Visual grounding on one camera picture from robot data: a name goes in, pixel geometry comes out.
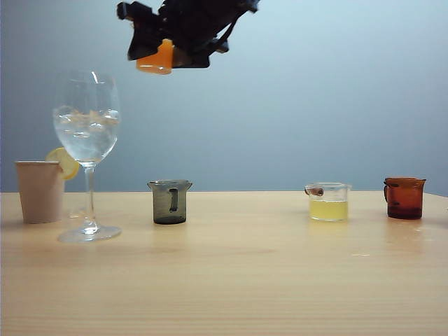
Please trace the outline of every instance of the paper cup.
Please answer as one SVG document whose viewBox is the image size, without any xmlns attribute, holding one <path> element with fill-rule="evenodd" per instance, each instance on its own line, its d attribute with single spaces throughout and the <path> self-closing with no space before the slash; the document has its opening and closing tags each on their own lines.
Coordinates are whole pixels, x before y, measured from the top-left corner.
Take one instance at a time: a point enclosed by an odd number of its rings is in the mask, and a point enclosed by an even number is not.
<svg viewBox="0 0 448 336">
<path fill-rule="evenodd" d="M 58 162 L 16 161 L 24 223 L 47 223 L 62 218 L 64 179 Z"/>
</svg>

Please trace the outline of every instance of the blue wall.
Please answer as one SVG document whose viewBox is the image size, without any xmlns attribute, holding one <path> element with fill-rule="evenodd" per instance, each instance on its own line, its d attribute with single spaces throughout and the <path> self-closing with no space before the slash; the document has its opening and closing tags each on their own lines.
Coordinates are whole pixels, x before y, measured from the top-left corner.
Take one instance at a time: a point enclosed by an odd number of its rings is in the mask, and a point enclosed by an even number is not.
<svg viewBox="0 0 448 336">
<path fill-rule="evenodd" d="M 51 83 L 68 67 L 109 72 L 120 91 L 120 136 L 96 190 L 147 190 L 152 179 L 190 179 L 192 190 L 311 181 L 380 190 L 399 175 L 448 196 L 446 0 L 261 0 L 229 53 L 168 76 L 127 61 L 132 28 L 118 2 L 1 2 L 3 191 L 17 189 L 14 160 L 60 146 Z M 83 175 L 66 189 L 83 190 Z"/>
</svg>

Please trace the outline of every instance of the water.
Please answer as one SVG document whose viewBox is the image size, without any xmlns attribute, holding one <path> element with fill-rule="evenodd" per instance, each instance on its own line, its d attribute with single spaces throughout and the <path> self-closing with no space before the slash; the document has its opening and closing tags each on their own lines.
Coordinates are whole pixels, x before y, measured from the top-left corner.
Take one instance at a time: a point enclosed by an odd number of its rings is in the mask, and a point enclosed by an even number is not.
<svg viewBox="0 0 448 336">
<path fill-rule="evenodd" d="M 72 110 L 68 114 L 56 115 L 54 124 L 66 151 L 83 166 L 99 163 L 117 141 L 117 111 L 91 111 L 90 114 L 82 114 Z"/>
</svg>

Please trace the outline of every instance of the cup handle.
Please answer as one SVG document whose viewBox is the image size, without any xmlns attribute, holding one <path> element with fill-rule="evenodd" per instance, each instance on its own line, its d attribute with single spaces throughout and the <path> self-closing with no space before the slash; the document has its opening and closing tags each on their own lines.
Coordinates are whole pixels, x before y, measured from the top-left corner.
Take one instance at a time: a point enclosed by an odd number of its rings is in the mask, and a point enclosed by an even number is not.
<svg viewBox="0 0 448 336">
<path fill-rule="evenodd" d="M 177 211 L 177 201 L 178 201 L 178 190 L 175 188 L 169 189 L 169 193 L 171 194 L 171 206 L 169 207 L 169 212 Z"/>
</svg>

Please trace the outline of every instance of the measuring cup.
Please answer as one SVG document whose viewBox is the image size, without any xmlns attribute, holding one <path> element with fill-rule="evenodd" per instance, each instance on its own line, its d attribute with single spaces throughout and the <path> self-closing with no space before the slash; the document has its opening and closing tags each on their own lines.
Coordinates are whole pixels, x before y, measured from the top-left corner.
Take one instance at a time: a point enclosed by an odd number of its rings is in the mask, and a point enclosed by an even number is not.
<svg viewBox="0 0 448 336">
<path fill-rule="evenodd" d="M 187 180 L 150 181 L 153 191 L 153 220 L 157 224 L 183 223 L 187 219 L 187 190 L 193 183 Z"/>
<path fill-rule="evenodd" d="M 384 180 L 387 216 L 399 219 L 419 219 L 423 208 L 423 186 L 426 179 L 388 177 Z"/>
<path fill-rule="evenodd" d="M 316 182 L 305 186 L 309 196 L 309 217 L 318 221 L 343 221 L 349 216 L 348 194 L 351 185 Z"/>
</svg>

